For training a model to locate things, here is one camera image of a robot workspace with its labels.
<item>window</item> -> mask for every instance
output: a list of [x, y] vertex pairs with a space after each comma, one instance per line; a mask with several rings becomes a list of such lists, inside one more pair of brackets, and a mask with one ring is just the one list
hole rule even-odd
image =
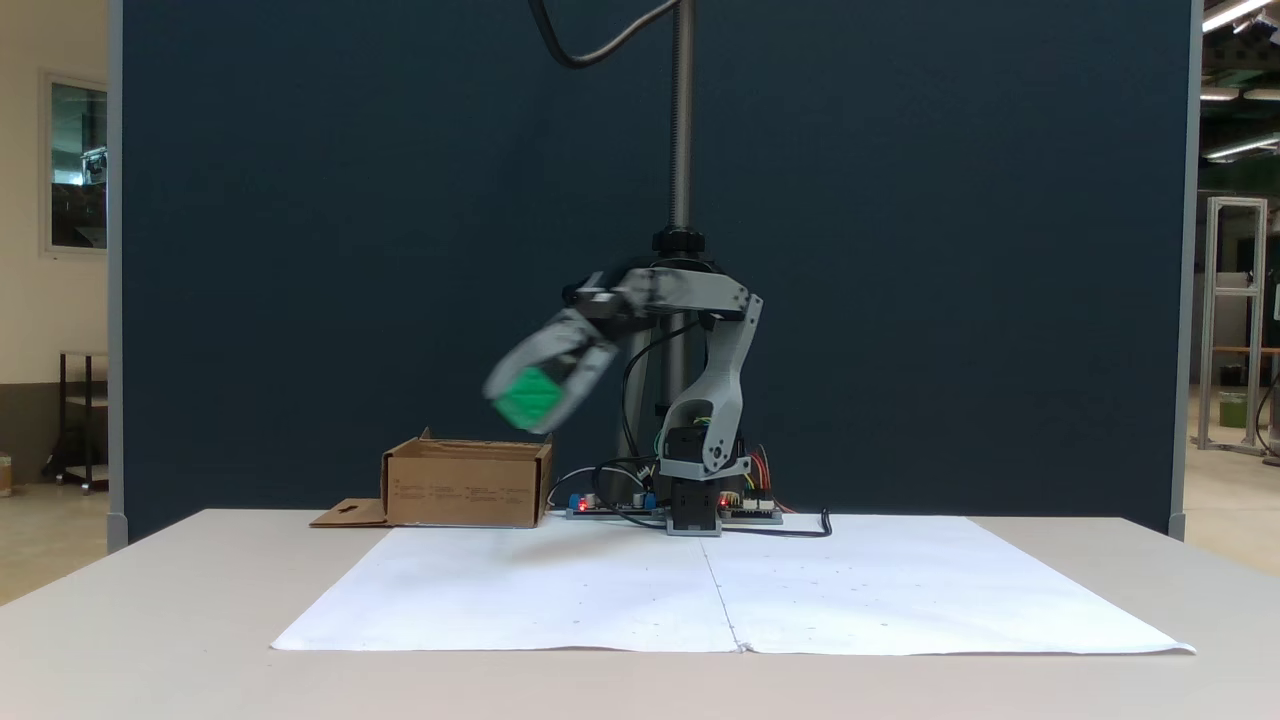
[[44, 73], [41, 250], [106, 251], [106, 87]]

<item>white paper sheet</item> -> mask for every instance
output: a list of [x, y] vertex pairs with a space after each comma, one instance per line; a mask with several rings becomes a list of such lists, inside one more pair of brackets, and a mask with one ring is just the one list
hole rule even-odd
[[[558, 516], [534, 530], [399, 528], [273, 647], [1190, 650], [963, 518], [832, 523], [823, 539], [676, 538]], [[787, 527], [817, 528], [817, 518], [787, 516]]]
[[[813, 516], [787, 516], [813, 527]], [[964, 518], [832, 516], [832, 537], [704, 542], [744, 650], [1142, 653], [1189, 646]]]
[[561, 518], [397, 528], [271, 647], [737, 650], [698, 539]]

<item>green cube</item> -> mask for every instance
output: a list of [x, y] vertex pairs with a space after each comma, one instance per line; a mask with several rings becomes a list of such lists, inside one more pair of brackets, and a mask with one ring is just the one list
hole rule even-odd
[[538, 425], [563, 395], [559, 386], [541, 369], [525, 368], [506, 395], [493, 401], [493, 406], [512, 427], [527, 430]]

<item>ceiling light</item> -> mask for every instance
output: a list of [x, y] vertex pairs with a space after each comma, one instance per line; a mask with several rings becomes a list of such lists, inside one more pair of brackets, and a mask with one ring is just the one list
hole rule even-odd
[[1244, 152], [1245, 150], [1256, 150], [1265, 145], [1271, 145], [1280, 140], [1280, 132], [1274, 132], [1262, 137], [1254, 137], [1253, 140], [1245, 140], [1244, 142], [1238, 142], [1235, 145], [1228, 145], [1226, 147], [1219, 147], [1217, 150], [1211, 150], [1204, 154], [1206, 160], [1216, 160], [1219, 158], [1226, 158], [1228, 155], [1235, 155], [1238, 152]]
[[1240, 91], [1235, 87], [1202, 87], [1201, 100], [1235, 100]]
[[1212, 32], [1242, 15], [1247, 15], [1258, 8], [1270, 5], [1271, 1], [1272, 0], [1236, 0], [1235, 3], [1224, 3], [1204, 17], [1204, 32]]

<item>floor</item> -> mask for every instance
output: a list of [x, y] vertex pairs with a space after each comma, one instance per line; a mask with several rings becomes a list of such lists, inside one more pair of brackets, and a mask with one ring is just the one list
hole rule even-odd
[[0, 497], [0, 605], [106, 555], [105, 492], [28, 484]]
[[[1190, 396], [1187, 424], [1194, 436], [1199, 393], [1192, 388]], [[1244, 430], [1217, 424], [1217, 395], [1212, 397], [1210, 439], [1240, 442]], [[1265, 409], [1263, 423], [1268, 414]], [[1188, 445], [1183, 507], [1188, 543], [1280, 577], [1280, 468], [1251, 455]]]
[[[1194, 434], [1194, 388], [1189, 405]], [[1243, 438], [1244, 430], [1217, 424], [1216, 409], [1211, 420], [1210, 438]], [[1280, 468], [1188, 445], [1184, 506], [1188, 543], [1280, 577]], [[0, 498], [0, 605], [102, 557], [106, 509], [106, 493], [84, 497], [78, 486], [19, 486], [14, 497]]]

